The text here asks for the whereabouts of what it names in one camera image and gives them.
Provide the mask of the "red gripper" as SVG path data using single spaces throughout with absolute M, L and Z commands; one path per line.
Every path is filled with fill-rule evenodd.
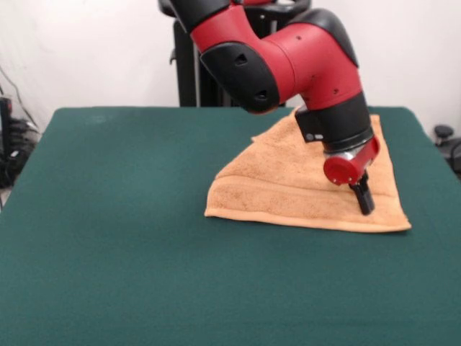
M 368 216 L 375 209 L 375 202 L 368 185 L 367 168 L 377 158 L 380 142 L 373 136 L 368 142 L 348 151 L 326 154 L 323 172 L 335 185 L 350 185 L 361 213 Z

